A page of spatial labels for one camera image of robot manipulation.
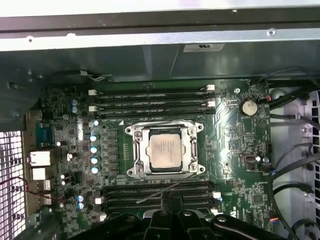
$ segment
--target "screw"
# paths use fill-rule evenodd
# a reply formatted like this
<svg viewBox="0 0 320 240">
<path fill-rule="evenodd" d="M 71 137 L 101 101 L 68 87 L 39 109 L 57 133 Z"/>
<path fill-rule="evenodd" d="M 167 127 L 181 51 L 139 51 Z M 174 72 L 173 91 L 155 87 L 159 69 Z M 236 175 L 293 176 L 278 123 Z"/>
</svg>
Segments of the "screw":
<svg viewBox="0 0 320 240">
<path fill-rule="evenodd" d="M 136 137 L 141 137 L 142 133 L 141 133 L 141 131 L 135 131 L 135 132 L 134 132 L 134 135 L 135 135 Z"/>
<path fill-rule="evenodd" d="M 193 135 L 193 134 L 195 134 L 195 130 L 193 129 L 193 128 L 190 128 L 189 130 L 188 130 L 188 133 L 190 134 L 190 135 Z"/>
<path fill-rule="evenodd" d="M 195 164 L 191 164 L 189 168 L 191 171 L 194 171 L 197 169 L 197 166 Z"/>
<path fill-rule="evenodd" d="M 185 215 L 186 217 L 190 217 L 192 215 L 192 212 L 190 211 L 184 211 L 183 215 Z"/>
<path fill-rule="evenodd" d="M 224 216 L 218 216 L 216 219 L 221 223 L 225 223 L 227 221 L 227 219 Z"/>
<path fill-rule="evenodd" d="M 136 170 L 137 170 L 138 173 L 143 173 L 144 168 L 143 168 L 142 166 L 138 166 L 138 167 L 136 168 Z"/>
<path fill-rule="evenodd" d="M 14 118 L 18 118 L 18 117 L 20 116 L 20 112 L 19 112 L 19 111 L 15 111 L 15 112 L 12 114 L 12 116 L 13 116 Z"/>
<path fill-rule="evenodd" d="M 273 35 L 276 34 L 276 30 L 275 30 L 274 28 L 270 28 L 270 29 L 266 32 L 266 34 L 267 34 L 268 36 L 273 36 Z"/>
</svg>

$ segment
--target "electrolytic capacitor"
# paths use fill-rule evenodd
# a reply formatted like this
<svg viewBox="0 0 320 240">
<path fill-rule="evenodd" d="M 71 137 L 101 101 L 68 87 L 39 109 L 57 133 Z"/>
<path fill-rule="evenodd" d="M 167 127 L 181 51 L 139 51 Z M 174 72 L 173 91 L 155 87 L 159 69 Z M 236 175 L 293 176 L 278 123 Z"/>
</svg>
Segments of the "electrolytic capacitor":
<svg viewBox="0 0 320 240">
<path fill-rule="evenodd" d="M 99 139 L 99 136 L 98 135 L 91 135 L 90 136 L 90 141 L 91 142 L 95 142 L 96 140 L 98 140 Z"/>
<path fill-rule="evenodd" d="M 98 147 L 98 146 L 92 146 L 92 147 L 90 148 L 90 152 L 93 153 L 93 154 L 95 154 L 96 152 L 98 152 L 98 150 L 99 150 L 99 147 Z"/>
<path fill-rule="evenodd" d="M 82 210 L 85 208 L 85 205 L 82 202 L 79 202 L 77 207 L 78 207 L 78 209 Z"/>
<path fill-rule="evenodd" d="M 78 105 L 78 100 L 77 99 L 72 99 L 71 100 L 71 105 L 72 106 L 77 106 Z"/>
<path fill-rule="evenodd" d="M 77 200 L 79 203 L 82 203 L 82 202 L 85 200 L 85 198 L 84 198 L 84 196 L 79 195 L 79 196 L 76 198 L 76 200 Z"/>
<path fill-rule="evenodd" d="M 66 146 L 66 145 L 67 145 L 67 142 L 66 142 L 66 141 L 57 141 L 57 142 L 56 142 L 56 146 L 57 146 L 57 147 Z"/>
<path fill-rule="evenodd" d="M 68 159 L 76 158 L 76 157 L 78 157 L 78 153 L 76 153 L 76 152 L 68 153 L 67 157 L 68 157 Z"/>
<path fill-rule="evenodd" d="M 70 173 L 68 173 L 68 172 L 60 175 L 60 178 L 61 178 L 61 179 L 66 179 L 66 178 L 68 178 L 68 177 L 70 177 Z"/>
<path fill-rule="evenodd" d="M 78 112 L 78 108 L 76 106 L 71 107 L 71 112 L 76 114 Z"/>
<path fill-rule="evenodd" d="M 97 164 L 99 161 L 99 157 L 98 156 L 94 156 L 93 158 L 91 158 L 91 163 L 92 164 Z"/>
<path fill-rule="evenodd" d="M 93 174 L 97 174 L 99 172 L 99 167 L 98 166 L 94 166 L 93 168 L 91 168 L 91 172 Z"/>
<path fill-rule="evenodd" d="M 68 183 L 70 183 L 70 181 L 71 180 L 69 178 L 66 178 L 61 182 L 61 184 L 62 184 L 62 186 L 67 185 Z"/>
</svg>

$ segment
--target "black cable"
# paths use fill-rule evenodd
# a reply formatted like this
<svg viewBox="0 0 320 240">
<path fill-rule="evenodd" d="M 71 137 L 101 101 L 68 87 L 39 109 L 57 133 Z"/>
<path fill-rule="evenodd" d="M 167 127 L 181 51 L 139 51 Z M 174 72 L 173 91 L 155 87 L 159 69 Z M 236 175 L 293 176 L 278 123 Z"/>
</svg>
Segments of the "black cable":
<svg viewBox="0 0 320 240">
<path fill-rule="evenodd" d="M 283 154 L 282 156 L 279 158 L 279 160 L 275 163 L 275 169 L 277 169 L 279 167 L 279 164 L 285 159 L 285 157 L 294 149 L 298 148 L 298 147 L 309 147 L 308 148 L 308 153 L 309 155 L 311 155 L 311 148 L 313 146 L 312 142 L 305 142 L 305 143 L 298 143 L 293 145 L 292 147 L 288 148 Z"/>
<path fill-rule="evenodd" d="M 310 124 L 312 127 L 320 131 L 320 124 L 310 120 L 309 118 L 305 116 L 301 116 L 300 119 L 296 118 L 296 115 L 278 115 L 278 114 L 270 114 L 270 118 L 272 119 L 282 119 L 282 120 L 301 120 L 306 122 L 307 124 Z"/>
<path fill-rule="evenodd" d="M 284 73 L 284 72 L 294 71 L 294 70 L 299 70 L 299 71 L 305 73 L 305 74 L 310 78 L 310 81 L 311 81 L 315 86 L 317 86 L 318 88 L 320 88 L 320 83 L 312 76 L 312 74 L 311 74 L 306 68 L 304 68 L 304 67 L 299 67 L 299 66 L 283 68 L 283 69 L 280 69 L 280 70 L 277 70 L 277 71 L 268 73 L 267 75 L 264 75 L 264 76 L 262 76 L 261 78 L 259 78 L 259 79 L 256 81 L 256 84 L 261 83 L 263 80 L 265 80 L 265 79 L 267 79 L 267 78 L 269 78 L 269 77 L 271 77 L 271 76 L 274 76 L 274 75 L 277 75 L 277 74 L 280 74 L 280 73 Z"/>
<path fill-rule="evenodd" d="M 281 192 L 282 190 L 290 189 L 290 188 L 300 189 L 302 192 L 305 192 L 307 194 L 314 193 L 314 191 L 312 190 L 312 187 L 310 185 L 303 183 L 303 182 L 299 182 L 299 183 L 288 183 L 288 184 L 279 186 L 275 190 L 273 190 L 273 195 L 276 195 L 277 193 Z"/>
<path fill-rule="evenodd" d="M 287 95 L 279 97 L 277 100 L 274 100 L 270 103 L 270 110 L 274 110 L 280 108 L 288 103 L 293 102 L 294 100 L 298 99 L 299 97 L 304 96 L 305 94 L 311 93 L 313 91 L 318 90 L 319 87 L 317 86 L 304 86 L 293 92 L 288 93 Z"/>
<path fill-rule="evenodd" d="M 300 219 L 298 221 L 296 221 L 293 225 L 292 225 L 292 230 L 296 233 L 298 231 L 298 229 L 300 227 L 302 227 L 303 225 L 312 225 L 312 226 L 316 226 L 319 231 L 320 231 L 320 226 L 315 223 L 314 221 L 310 220 L 310 219 Z M 292 240 L 293 238 L 291 237 L 291 235 L 288 235 L 287 237 L 288 240 Z"/>
<path fill-rule="evenodd" d="M 278 177 L 287 174 L 289 172 L 291 172 L 292 170 L 298 169 L 304 165 L 313 163 L 317 160 L 320 159 L 320 153 L 314 154 L 314 155 L 310 155 L 307 156 L 305 158 L 302 158 L 298 161 L 295 161 L 293 163 L 290 163 L 289 165 L 285 166 L 284 168 L 281 168 L 279 171 L 277 171 L 273 176 L 272 179 L 277 179 Z"/>
<path fill-rule="evenodd" d="M 283 227 L 288 231 L 289 235 L 292 237 L 292 239 L 294 240 L 299 240 L 298 236 L 296 235 L 296 233 L 291 229 L 291 227 L 289 226 L 289 224 L 287 223 L 285 217 L 282 215 L 276 199 L 275 199 L 275 195 L 274 195 L 274 178 L 270 177 L 270 179 L 268 180 L 268 197 L 272 203 L 272 207 L 273 210 L 275 211 L 275 213 L 278 215 Z"/>
</svg>

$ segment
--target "metal frame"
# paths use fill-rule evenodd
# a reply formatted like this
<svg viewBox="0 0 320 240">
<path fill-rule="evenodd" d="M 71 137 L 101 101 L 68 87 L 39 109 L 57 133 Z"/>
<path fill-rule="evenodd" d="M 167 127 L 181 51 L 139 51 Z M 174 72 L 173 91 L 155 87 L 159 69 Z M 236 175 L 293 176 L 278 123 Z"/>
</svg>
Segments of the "metal frame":
<svg viewBox="0 0 320 240">
<path fill-rule="evenodd" d="M 150 157 L 146 153 L 151 129 L 179 129 L 181 131 L 181 144 L 185 147 L 185 152 L 182 155 L 180 172 L 152 172 Z M 186 120 L 140 122 L 126 127 L 125 133 L 132 136 L 134 152 L 134 165 L 127 171 L 127 175 L 142 180 L 157 180 L 161 178 L 180 179 L 190 174 L 204 173 L 206 168 L 198 163 L 197 153 L 197 133 L 203 129 L 203 124 Z"/>
</svg>

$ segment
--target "red wire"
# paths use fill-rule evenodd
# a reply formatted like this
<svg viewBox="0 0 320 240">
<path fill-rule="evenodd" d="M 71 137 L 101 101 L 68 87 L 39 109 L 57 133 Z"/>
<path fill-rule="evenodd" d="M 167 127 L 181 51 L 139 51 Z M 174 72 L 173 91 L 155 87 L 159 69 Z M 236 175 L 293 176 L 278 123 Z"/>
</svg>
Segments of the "red wire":
<svg viewBox="0 0 320 240">
<path fill-rule="evenodd" d="M 60 200 L 62 200 L 62 198 L 60 198 L 60 197 L 58 197 L 58 198 L 57 198 L 57 197 L 49 197 L 49 196 L 43 195 L 43 194 L 41 194 L 41 193 L 38 193 L 38 192 L 34 192 L 34 191 L 29 190 L 28 181 L 27 181 L 25 178 L 19 177 L 19 176 L 14 176 L 14 177 L 11 177 L 11 178 L 9 178 L 9 179 L 7 179 L 7 180 L 5 180 L 5 181 L 2 181 L 2 182 L 0 182 L 0 185 L 3 185 L 3 184 L 5 184 L 5 183 L 7 183 L 7 182 L 10 182 L 10 181 L 13 180 L 13 179 L 20 179 L 20 180 L 24 181 L 25 191 L 26 191 L 27 193 L 30 193 L 30 194 L 32 194 L 32 195 L 36 195 L 36 196 L 39 196 L 39 197 L 43 197 L 43 198 L 45 198 L 45 199 L 51 199 L 51 200 L 54 200 L 54 201 L 60 201 Z"/>
</svg>

